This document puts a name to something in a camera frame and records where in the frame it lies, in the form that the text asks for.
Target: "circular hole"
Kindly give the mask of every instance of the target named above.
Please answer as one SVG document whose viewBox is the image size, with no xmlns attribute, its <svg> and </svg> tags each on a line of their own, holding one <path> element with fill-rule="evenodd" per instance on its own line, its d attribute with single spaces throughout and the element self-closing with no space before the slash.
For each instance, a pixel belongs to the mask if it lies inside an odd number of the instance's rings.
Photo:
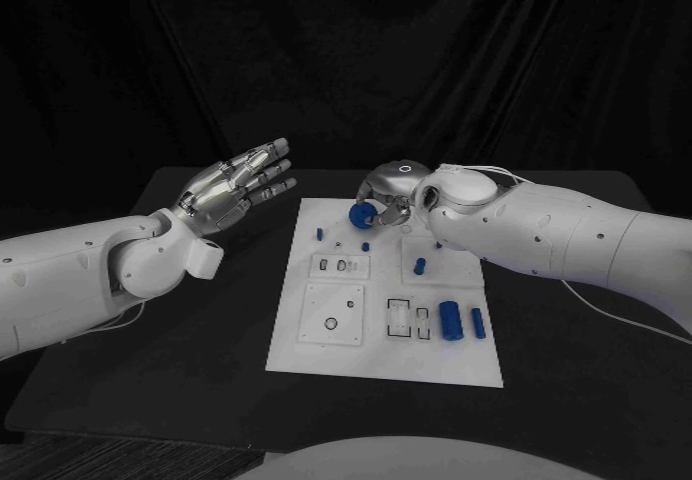
<svg viewBox="0 0 692 480">
<path fill-rule="evenodd" d="M 440 190 L 436 187 L 429 187 L 426 190 L 426 195 L 423 197 L 423 208 L 426 210 L 433 210 L 440 200 Z"/>
</svg>

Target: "white board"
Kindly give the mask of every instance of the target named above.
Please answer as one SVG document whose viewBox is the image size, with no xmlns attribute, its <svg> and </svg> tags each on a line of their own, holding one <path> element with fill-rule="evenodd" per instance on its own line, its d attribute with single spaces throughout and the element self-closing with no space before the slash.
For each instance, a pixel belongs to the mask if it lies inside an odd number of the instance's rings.
<svg viewBox="0 0 692 480">
<path fill-rule="evenodd" d="M 349 221 L 352 205 L 349 199 L 305 198 L 302 201 L 267 370 L 502 388 L 478 257 L 469 252 L 439 249 L 431 233 L 416 218 L 407 223 L 411 228 L 404 229 L 411 230 L 410 233 L 404 233 L 401 227 L 358 229 Z M 318 228 L 323 229 L 322 241 Z M 369 243 L 368 252 L 362 250 L 364 242 Z M 369 257 L 367 270 L 361 267 L 349 270 L 349 267 L 341 271 L 342 276 L 320 276 L 320 259 L 348 260 L 364 256 Z M 417 258 L 427 260 L 423 275 L 410 274 Z M 310 285 L 320 285 L 319 289 L 329 294 L 319 295 L 315 290 L 310 294 Z M 354 320 L 354 309 L 344 310 L 342 304 L 349 301 L 346 296 L 358 293 L 354 291 L 358 287 L 364 295 L 362 313 L 355 313 Z M 316 298 L 325 299 L 322 309 L 313 306 Z M 391 299 L 408 301 L 411 337 L 388 335 Z M 442 334 L 439 305 L 446 301 L 457 302 L 460 307 L 465 338 L 459 341 L 444 340 Z M 421 308 L 427 309 L 427 322 Z M 475 335 L 472 308 L 480 308 L 483 314 L 485 339 Z M 338 320 L 333 330 L 326 328 L 329 318 Z M 401 312 L 393 318 L 401 330 Z M 430 340 L 417 334 L 421 325 L 430 327 Z M 352 330 L 342 332 L 342 326 Z M 346 333 L 358 329 L 361 335 L 348 337 Z M 302 337 L 306 332 L 310 341 Z M 348 338 L 358 340 L 348 344 Z"/>
</svg>

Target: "black table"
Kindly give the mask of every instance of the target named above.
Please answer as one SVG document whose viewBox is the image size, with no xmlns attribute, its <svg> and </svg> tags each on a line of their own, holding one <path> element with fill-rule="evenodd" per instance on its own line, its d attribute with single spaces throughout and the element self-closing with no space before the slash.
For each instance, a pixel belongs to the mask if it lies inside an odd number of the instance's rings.
<svg viewBox="0 0 692 480">
<path fill-rule="evenodd" d="M 171 206 L 198 171 L 159 170 L 132 213 Z M 136 324 L 47 350 L 9 429 L 274 452 L 354 437 L 436 436 L 532 453 L 604 478 L 685 478 L 692 348 L 600 315 L 560 282 L 489 263 L 504 389 L 264 370 L 300 198 L 354 198 L 365 174 L 293 172 L 299 186 L 282 201 L 212 236 L 227 252 L 215 280 L 188 275 Z M 651 211 L 619 172 L 518 174 Z M 639 301 L 577 289 L 609 312 L 685 334 Z"/>
</svg>

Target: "robotic hand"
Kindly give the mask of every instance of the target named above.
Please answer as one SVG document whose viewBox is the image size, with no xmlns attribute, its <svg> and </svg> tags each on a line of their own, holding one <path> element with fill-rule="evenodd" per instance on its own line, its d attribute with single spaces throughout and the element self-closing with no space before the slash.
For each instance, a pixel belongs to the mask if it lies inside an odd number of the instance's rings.
<svg viewBox="0 0 692 480">
<path fill-rule="evenodd" d="M 407 160 L 382 165 L 361 185 L 354 224 L 400 225 L 414 210 L 446 247 L 515 272 L 629 295 L 692 333 L 692 222 L 529 181 L 502 187 L 476 170 L 519 178 L 496 167 L 443 164 L 431 172 Z"/>
<path fill-rule="evenodd" d="M 214 279 L 224 257 L 204 237 L 296 185 L 266 186 L 289 170 L 286 139 L 217 162 L 175 205 L 0 242 L 0 359 L 84 333 L 166 294 L 185 272 Z"/>
</svg>

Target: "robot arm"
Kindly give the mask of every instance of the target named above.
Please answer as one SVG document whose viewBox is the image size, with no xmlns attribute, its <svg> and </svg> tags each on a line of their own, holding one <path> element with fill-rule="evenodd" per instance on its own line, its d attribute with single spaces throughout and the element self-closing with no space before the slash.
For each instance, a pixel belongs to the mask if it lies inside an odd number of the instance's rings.
<svg viewBox="0 0 692 480">
<path fill-rule="evenodd" d="M 296 185 L 280 139 L 188 182 L 176 204 L 0 242 L 0 358 L 74 337 L 166 294 L 185 272 L 214 279 L 224 257 L 204 237 L 228 230 L 253 205 Z"/>
<path fill-rule="evenodd" d="M 365 228 L 408 220 L 407 212 L 398 219 L 388 213 L 408 202 L 450 249 L 527 275 L 623 293 L 692 333 L 691 221 L 620 208 L 566 188 L 529 182 L 501 187 L 459 165 L 430 172 L 411 161 L 371 173 L 356 204 L 371 196 L 388 208 L 365 219 Z"/>
</svg>

